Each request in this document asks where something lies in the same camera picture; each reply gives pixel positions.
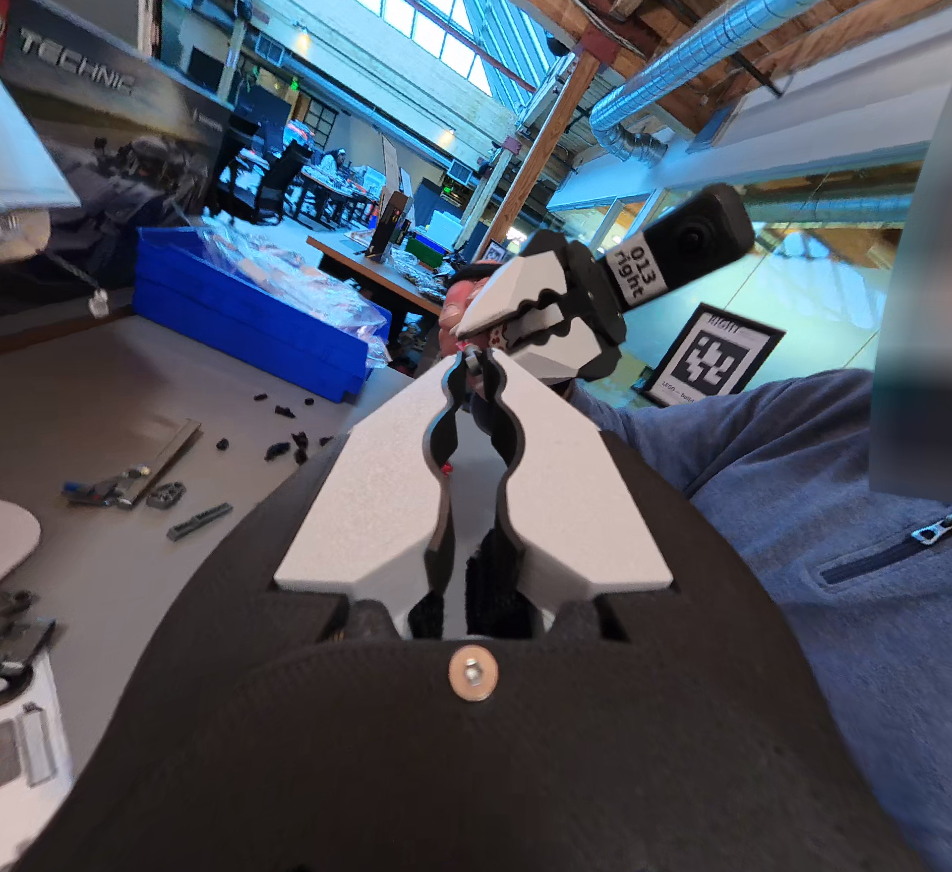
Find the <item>sticker sheet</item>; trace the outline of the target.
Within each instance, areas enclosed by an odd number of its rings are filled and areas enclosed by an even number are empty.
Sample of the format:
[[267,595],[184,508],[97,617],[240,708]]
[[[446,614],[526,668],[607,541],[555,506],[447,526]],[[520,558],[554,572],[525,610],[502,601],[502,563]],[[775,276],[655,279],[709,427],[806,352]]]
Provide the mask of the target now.
[[29,685],[1,708],[1,787],[65,796],[72,759],[50,651],[34,661]]

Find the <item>person's right hand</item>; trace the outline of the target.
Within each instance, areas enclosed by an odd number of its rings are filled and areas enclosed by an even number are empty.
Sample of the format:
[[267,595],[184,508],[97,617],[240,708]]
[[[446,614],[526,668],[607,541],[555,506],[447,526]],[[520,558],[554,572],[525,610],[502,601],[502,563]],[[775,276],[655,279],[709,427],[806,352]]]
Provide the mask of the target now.
[[[461,319],[465,316],[473,300],[482,292],[485,284],[490,282],[496,271],[504,265],[498,262],[480,261],[468,265],[456,273],[451,280],[446,299],[438,319],[438,342],[440,353],[455,363],[460,355],[457,338],[457,329]],[[449,397],[460,406],[466,404],[475,424],[490,438],[495,450],[502,447],[497,438],[497,407],[493,396],[486,397],[483,393],[482,376],[463,378],[455,369],[451,368],[443,381],[444,389]]]

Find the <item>long dark grey lego beam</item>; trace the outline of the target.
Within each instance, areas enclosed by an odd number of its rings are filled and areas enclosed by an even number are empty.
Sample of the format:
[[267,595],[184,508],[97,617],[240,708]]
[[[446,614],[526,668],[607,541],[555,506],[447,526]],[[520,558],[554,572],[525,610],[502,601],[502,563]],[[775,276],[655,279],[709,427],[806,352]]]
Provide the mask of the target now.
[[158,485],[159,477],[194,445],[201,431],[200,422],[186,419],[173,437],[149,461],[131,465],[118,474],[89,483],[96,485],[98,499],[95,505],[71,506],[126,511],[134,509],[148,496],[151,489]]

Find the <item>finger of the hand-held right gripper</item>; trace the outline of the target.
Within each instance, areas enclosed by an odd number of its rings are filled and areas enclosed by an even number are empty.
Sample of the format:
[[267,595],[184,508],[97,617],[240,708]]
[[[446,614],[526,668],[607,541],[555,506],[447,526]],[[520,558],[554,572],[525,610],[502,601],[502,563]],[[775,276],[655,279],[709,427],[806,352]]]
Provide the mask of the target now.
[[550,250],[512,258],[488,278],[456,327],[459,340],[522,342],[565,320],[565,269]]
[[580,316],[565,316],[558,304],[531,308],[498,325],[505,332],[509,359],[548,386],[577,378],[601,356],[601,343]]

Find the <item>silver air duct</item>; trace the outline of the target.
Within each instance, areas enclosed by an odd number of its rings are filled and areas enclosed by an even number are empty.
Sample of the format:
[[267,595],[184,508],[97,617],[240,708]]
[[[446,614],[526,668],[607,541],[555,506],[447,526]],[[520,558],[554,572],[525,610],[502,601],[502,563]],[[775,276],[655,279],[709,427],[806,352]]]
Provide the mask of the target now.
[[593,107],[589,126],[598,143],[621,161],[660,162],[666,146],[629,132],[625,120],[655,104],[721,61],[739,54],[823,0],[727,0],[659,57]]

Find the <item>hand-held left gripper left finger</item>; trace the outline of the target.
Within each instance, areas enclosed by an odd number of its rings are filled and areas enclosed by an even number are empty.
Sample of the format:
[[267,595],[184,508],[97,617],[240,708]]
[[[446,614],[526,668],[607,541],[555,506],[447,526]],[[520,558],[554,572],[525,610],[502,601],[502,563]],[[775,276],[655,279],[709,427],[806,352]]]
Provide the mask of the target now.
[[336,440],[279,589],[372,601],[404,638],[442,635],[455,557],[445,467],[466,395],[465,360],[447,357]]

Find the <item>wooden office desk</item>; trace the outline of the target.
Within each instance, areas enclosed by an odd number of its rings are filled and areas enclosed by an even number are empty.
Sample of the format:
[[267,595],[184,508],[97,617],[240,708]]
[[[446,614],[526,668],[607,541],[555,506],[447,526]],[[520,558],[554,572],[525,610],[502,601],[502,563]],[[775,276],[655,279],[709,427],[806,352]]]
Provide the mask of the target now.
[[363,280],[375,286],[385,288],[400,296],[405,302],[408,312],[428,312],[439,316],[443,304],[426,297],[421,289],[410,279],[395,270],[389,263],[379,263],[371,260],[366,254],[366,248],[359,245],[356,238],[367,234],[366,231],[332,231],[324,233],[309,233],[306,243],[321,251],[328,258],[338,262],[343,267],[358,274]]

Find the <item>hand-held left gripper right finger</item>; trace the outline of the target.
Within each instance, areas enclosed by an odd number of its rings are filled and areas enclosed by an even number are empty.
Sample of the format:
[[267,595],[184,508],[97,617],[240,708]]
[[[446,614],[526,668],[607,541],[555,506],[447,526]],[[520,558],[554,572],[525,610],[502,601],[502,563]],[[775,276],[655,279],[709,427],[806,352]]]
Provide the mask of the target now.
[[601,429],[500,350],[483,355],[483,390],[506,466],[483,539],[483,636],[530,638],[566,604],[669,589]]

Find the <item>person's blue clothed torso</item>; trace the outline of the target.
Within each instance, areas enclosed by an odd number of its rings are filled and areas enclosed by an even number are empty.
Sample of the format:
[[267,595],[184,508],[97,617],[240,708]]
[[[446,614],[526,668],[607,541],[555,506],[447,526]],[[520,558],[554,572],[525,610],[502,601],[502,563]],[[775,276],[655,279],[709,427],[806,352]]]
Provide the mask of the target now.
[[877,799],[950,870],[950,500],[870,490],[847,523],[714,523],[796,634]]

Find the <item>framed marker poster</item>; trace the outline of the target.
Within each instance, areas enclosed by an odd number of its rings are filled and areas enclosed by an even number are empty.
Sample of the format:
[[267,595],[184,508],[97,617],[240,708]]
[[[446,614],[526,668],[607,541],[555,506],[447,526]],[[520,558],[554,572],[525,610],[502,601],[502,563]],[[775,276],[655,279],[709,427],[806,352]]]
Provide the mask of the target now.
[[641,394],[657,407],[696,404],[741,392],[785,331],[719,307],[700,304],[685,323]]

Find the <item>Lego Technic box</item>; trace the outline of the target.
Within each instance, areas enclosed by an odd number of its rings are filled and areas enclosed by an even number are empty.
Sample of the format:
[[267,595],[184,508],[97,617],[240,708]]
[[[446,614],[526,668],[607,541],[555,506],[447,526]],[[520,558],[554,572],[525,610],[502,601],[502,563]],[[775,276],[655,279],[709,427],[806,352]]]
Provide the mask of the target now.
[[2,0],[2,27],[2,81],[79,202],[2,265],[2,315],[130,289],[139,230],[204,211],[232,111],[50,0]]

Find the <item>tall black carton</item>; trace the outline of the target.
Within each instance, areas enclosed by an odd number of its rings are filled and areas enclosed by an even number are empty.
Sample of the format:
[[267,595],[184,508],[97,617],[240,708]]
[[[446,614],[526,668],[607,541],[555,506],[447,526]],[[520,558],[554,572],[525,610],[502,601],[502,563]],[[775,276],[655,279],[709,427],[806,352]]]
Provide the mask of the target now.
[[382,263],[394,232],[404,217],[408,196],[401,190],[394,190],[378,214],[377,223],[370,238],[365,256],[375,263]]

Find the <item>wooden support post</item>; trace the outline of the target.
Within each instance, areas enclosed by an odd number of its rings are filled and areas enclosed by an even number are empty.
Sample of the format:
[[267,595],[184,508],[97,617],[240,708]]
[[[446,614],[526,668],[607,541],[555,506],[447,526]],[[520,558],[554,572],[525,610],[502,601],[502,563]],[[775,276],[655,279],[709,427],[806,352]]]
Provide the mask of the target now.
[[482,243],[476,251],[477,260],[483,258],[491,242],[500,243],[506,238],[600,67],[600,59],[589,49],[583,46],[577,47],[571,74],[556,98],[552,110],[541,125],[526,160],[521,165],[505,199],[483,236]]

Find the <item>dark grey ribbed lego piece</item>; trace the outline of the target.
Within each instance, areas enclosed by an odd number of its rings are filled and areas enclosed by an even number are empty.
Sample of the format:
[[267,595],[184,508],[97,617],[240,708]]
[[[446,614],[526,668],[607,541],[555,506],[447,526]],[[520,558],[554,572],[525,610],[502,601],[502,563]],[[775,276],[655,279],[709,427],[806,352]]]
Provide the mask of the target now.
[[230,503],[221,503],[217,506],[205,509],[187,520],[175,524],[169,528],[166,537],[172,542],[179,542],[184,538],[196,533],[200,529],[219,521],[230,515],[233,507]]

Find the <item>white desk stand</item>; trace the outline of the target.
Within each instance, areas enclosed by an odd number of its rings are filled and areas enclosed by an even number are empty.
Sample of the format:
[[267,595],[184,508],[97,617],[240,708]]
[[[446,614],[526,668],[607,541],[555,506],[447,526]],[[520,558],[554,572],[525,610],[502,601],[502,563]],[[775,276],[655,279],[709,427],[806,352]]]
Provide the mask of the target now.
[[41,537],[41,525],[28,509],[1,501],[1,579],[30,557]]

